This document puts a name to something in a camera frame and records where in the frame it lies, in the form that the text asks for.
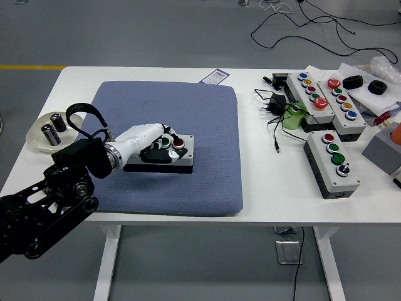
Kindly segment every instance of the gray box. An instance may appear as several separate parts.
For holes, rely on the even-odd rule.
[[[390,134],[398,127],[393,122],[373,136],[362,154],[388,175],[401,166],[401,145],[393,142]]]

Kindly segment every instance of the black rubber part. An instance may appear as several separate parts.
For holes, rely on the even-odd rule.
[[[355,75],[353,77],[347,77],[343,80],[343,87],[344,89],[357,89],[362,87],[363,85],[363,78],[361,75]]]
[[[374,80],[369,84],[368,90],[372,94],[382,95],[387,90],[387,85],[380,80]]]

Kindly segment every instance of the cable plug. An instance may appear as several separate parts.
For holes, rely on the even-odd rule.
[[[280,147],[278,146],[277,140],[274,141],[274,148],[276,149],[276,152],[280,152]]]

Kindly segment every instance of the white paper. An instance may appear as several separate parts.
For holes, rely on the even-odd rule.
[[[347,92],[351,97],[358,100],[361,104],[366,106],[366,108],[371,110],[377,116],[380,116],[387,111],[398,108],[396,102],[401,99],[400,86],[389,83],[365,71],[359,70],[358,68],[344,63],[341,64],[338,72],[340,74],[339,80],[343,80],[344,78],[352,77],[355,75],[362,76],[363,86],[358,89],[348,90]],[[368,90],[368,86],[373,80],[380,80],[387,85],[387,90],[382,95],[372,94]]]

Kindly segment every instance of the power adapter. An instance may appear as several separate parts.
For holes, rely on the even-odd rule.
[[[281,116],[284,114],[287,101],[284,95],[279,95],[273,93],[270,97],[270,102],[265,108],[267,111],[271,112],[274,116]]]

